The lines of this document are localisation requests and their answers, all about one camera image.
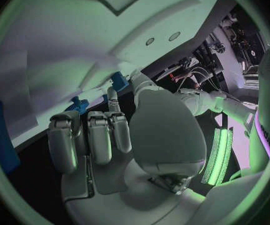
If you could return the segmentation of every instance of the circular hole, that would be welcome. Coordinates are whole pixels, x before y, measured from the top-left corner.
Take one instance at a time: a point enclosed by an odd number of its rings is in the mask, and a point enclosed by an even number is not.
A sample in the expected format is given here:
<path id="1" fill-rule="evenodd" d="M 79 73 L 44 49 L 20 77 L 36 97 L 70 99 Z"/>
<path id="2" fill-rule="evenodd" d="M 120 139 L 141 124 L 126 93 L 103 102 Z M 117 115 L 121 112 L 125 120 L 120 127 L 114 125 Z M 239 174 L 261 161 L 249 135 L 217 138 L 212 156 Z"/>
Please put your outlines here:
<path id="1" fill-rule="evenodd" d="M 176 32 L 176 33 L 174 33 L 174 34 L 172 34 L 172 35 L 170 36 L 170 38 L 169 38 L 169 41 L 173 41 L 173 40 L 177 39 L 178 36 L 179 36 L 180 34 L 181 34 L 180 31 L 178 31 L 178 32 Z"/>
<path id="2" fill-rule="evenodd" d="M 145 43 L 146 46 L 152 44 L 154 40 L 155 40 L 154 37 L 151 37 L 150 39 L 148 39 L 148 40 L 146 41 L 146 43 Z"/>

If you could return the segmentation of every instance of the blue component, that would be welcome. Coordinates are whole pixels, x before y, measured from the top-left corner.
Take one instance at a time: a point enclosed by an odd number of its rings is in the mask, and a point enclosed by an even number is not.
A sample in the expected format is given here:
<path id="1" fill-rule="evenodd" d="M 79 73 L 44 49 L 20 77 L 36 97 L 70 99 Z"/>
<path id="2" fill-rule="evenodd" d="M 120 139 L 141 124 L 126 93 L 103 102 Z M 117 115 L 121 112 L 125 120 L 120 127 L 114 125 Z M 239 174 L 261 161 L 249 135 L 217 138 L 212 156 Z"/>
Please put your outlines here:
<path id="1" fill-rule="evenodd" d="M 71 101 L 73 102 L 73 105 L 70 105 L 67 109 L 65 109 L 65 111 L 76 110 L 80 113 L 80 115 L 87 111 L 87 107 L 89 106 L 87 99 L 79 100 L 78 96 L 75 96 Z"/>
<path id="2" fill-rule="evenodd" d="M 105 103 L 107 103 L 109 101 L 107 94 L 104 94 L 102 97 L 104 98 Z"/>
<path id="3" fill-rule="evenodd" d="M 8 174 L 20 165 L 19 157 L 7 132 L 2 102 L 0 101 L 0 166 Z"/>
<path id="4" fill-rule="evenodd" d="M 121 90 L 125 89 L 129 83 L 126 78 L 121 74 L 121 72 L 116 72 L 111 77 L 113 81 L 113 88 L 115 91 L 120 92 Z"/>

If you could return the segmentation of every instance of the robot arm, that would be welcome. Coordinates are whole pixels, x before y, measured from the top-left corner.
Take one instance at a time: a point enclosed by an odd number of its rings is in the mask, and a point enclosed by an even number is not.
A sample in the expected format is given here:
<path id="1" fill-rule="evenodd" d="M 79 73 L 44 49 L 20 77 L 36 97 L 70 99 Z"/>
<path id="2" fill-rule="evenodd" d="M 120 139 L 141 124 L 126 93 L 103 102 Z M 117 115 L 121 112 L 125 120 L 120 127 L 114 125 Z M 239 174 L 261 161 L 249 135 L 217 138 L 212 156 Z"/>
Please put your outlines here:
<path id="1" fill-rule="evenodd" d="M 244 106 L 242 103 L 229 99 L 219 91 L 207 93 L 201 90 L 182 88 L 176 96 L 189 108 L 194 116 L 203 114 L 208 109 L 216 113 L 225 113 L 234 120 L 241 123 L 248 134 L 251 132 L 254 110 Z"/>

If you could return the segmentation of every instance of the green glowing strip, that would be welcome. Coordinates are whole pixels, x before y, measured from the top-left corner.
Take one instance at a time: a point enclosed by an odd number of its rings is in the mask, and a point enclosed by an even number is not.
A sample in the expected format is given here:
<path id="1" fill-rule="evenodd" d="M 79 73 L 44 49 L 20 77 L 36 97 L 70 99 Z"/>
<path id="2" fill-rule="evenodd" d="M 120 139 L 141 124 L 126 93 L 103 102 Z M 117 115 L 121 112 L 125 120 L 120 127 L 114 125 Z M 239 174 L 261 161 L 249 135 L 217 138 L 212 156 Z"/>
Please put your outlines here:
<path id="1" fill-rule="evenodd" d="M 219 174 L 222 169 L 223 162 L 224 162 L 226 147 L 227 147 L 227 130 L 223 129 L 220 132 L 218 153 L 215 159 L 213 170 L 211 172 L 211 175 L 208 181 L 208 184 L 210 185 L 216 185 L 218 181 L 218 177 L 219 177 Z"/>
<path id="2" fill-rule="evenodd" d="M 207 164 L 205 174 L 203 175 L 202 180 L 201 180 L 202 184 L 208 183 L 213 167 L 215 165 L 215 160 L 216 160 L 216 156 L 217 156 L 218 148 L 219 148 L 220 132 L 221 130 L 219 128 L 215 129 L 213 146 L 212 146 L 212 150 L 211 150 L 211 154 L 210 154 L 210 158 Z"/>
<path id="3" fill-rule="evenodd" d="M 222 169 L 220 171 L 216 185 L 219 185 L 223 182 L 223 179 L 224 179 L 224 176 L 226 173 L 226 169 L 227 169 L 228 164 L 229 164 L 232 147 L 233 147 L 233 129 L 231 128 L 230 130 L 228 130 L 227 146 L 226 146 L 224 161 L 223 161 Z"/>

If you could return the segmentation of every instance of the purple light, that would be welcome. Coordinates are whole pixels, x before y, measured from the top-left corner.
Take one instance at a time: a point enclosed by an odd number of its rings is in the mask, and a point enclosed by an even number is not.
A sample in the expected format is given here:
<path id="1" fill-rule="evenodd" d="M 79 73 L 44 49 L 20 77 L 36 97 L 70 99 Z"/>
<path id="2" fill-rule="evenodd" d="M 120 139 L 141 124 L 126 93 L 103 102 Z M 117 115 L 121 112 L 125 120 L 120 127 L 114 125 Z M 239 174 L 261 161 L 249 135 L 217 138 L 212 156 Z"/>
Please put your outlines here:
<path id="1" fill-rule="evenodd" d="M 255 117 L 255 125 L 256 125 L 256 129 L 257 129 L 257 132 L 258 132 L 258 135 L 260 137 L 260 140 L 262 142 L 262 144 L 264 145 L 264 148 L 270 158 L 270 146 L 269 146 L 269 143 L 267 142 L 266 138 L 265 138 L 265 135 L 264 135 L 264 132 L 263 130 L 261 129 L 261 124 L 260 124 L 260 121 L 259 121 L 259 111 L 257 110 L 256 112 L 256 117 Z"/>

